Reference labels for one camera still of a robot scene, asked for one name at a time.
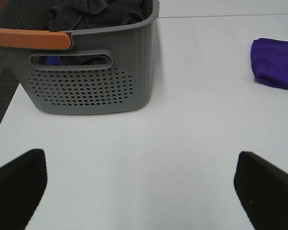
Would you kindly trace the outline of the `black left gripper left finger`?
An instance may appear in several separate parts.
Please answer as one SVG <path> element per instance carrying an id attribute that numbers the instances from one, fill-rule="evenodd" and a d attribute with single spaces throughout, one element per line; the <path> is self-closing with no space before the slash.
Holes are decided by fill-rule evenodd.
<path id="1" fill-rule="evenodd" d="M 32 149 L 0 167 L 0 230 L 24 230 L 48 183 L 42 149 Z"/>

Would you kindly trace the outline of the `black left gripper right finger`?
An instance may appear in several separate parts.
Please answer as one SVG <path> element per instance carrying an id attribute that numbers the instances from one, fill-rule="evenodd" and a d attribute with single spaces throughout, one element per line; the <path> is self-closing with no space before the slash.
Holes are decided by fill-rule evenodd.
<path id="1" fill-rule="evenodd" d="M 234 189 L 256 230 L 288 230 L 288 173 L 253 152 L 239 154 Z"/>

